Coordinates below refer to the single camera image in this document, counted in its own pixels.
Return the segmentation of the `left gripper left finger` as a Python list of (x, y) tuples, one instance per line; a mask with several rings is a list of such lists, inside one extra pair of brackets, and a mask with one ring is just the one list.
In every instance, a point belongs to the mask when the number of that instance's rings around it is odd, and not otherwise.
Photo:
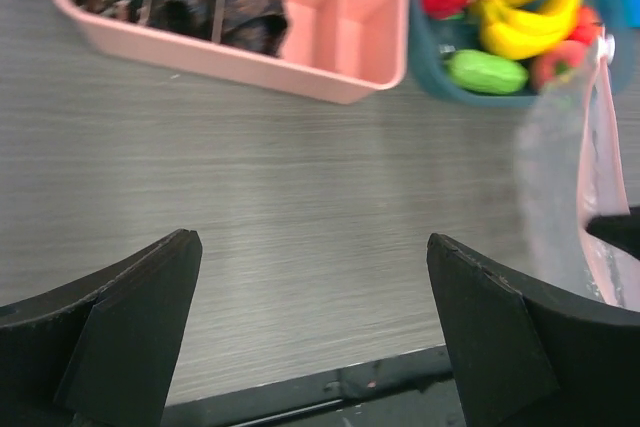
[(159, 425), (201, 258), (197, 232), (181, 229), (2, 306), (2, 425)]

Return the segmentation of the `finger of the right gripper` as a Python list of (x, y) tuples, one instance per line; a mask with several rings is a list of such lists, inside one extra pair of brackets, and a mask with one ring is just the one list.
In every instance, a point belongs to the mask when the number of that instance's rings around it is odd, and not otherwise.
[(598, 215), (586, 226), (586, 232), (601, 241), (640, 259), (640, 207), (632, 206), (628, 214)]

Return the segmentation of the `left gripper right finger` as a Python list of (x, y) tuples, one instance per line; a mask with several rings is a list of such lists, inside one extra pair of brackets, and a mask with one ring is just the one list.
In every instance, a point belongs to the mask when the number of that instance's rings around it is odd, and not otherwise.
[(427, 266), (469, 426), (636, 426), (639, 315), (441, 234)]

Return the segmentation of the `clear pink zip top bag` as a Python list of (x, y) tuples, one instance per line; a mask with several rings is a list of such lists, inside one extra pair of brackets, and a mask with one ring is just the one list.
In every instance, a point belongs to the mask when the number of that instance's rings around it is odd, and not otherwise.
[(573, 72), (547, 84), (515, 141), (514, 166), (537, 278), (607, 304), (639, 308), (639, 262), (586, 231), (596, 215), (626, 214), (609, 64), (600, 36)]

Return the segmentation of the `yellow banana bunch toy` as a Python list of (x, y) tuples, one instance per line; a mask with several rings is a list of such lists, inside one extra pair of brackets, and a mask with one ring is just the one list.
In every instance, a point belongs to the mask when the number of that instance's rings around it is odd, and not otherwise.
[(504, 0), (477, 0), (479, 40), (489, 53), (510, 59), (535, 57), (562, 40), (577, 25), (583, 0), (546, 0), (537, 11), (514, 8)]

